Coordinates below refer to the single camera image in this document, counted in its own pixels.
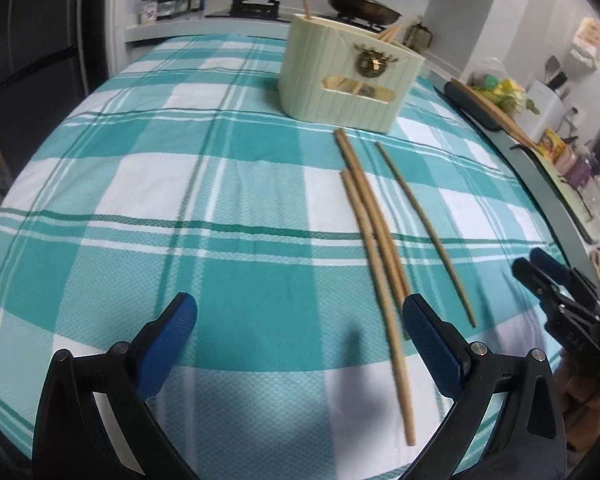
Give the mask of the person right hand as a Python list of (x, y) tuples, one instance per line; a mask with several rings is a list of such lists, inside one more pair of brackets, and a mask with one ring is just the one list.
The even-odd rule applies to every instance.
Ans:
[(563, 412), (569, 408), (570, 400), (584, 406), (579, 418), (566, 423), (566, 431), (568, 443), (578, 452), (586, 451), (600, 436), (600, 384), (592, 378), (580, 376), (578, 363), (566, 350), (560, 352), (555, 380), (562, 396)]

